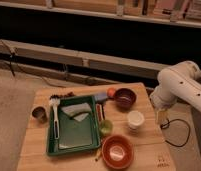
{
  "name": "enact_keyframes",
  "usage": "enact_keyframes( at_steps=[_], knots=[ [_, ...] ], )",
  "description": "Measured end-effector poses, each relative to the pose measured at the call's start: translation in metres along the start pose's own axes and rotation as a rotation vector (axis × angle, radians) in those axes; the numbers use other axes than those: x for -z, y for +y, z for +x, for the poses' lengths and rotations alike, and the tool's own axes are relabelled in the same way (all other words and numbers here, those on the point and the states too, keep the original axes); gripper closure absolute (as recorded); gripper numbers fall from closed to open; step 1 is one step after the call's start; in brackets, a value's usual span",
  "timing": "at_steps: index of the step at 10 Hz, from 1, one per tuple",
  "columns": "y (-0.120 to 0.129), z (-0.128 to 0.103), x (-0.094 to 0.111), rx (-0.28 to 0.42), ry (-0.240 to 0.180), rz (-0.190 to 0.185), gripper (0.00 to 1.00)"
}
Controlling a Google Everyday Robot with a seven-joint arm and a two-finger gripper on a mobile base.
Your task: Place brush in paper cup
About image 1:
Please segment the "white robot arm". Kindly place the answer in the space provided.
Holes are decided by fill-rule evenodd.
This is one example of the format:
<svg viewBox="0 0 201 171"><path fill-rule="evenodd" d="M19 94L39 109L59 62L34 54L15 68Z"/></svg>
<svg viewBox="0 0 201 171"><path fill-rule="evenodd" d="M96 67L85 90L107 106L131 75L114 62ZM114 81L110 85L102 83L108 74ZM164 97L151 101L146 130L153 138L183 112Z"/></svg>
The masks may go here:
<svg viewBox="0 0 201 171"><path fill-rule="evenodd" d="M162 69L157 76L159 85L150 94L155 108L155 120L161 125L168 112L180 98L201 112L201 84L197 82L199 66L193 61L184 61Z"/></svg>

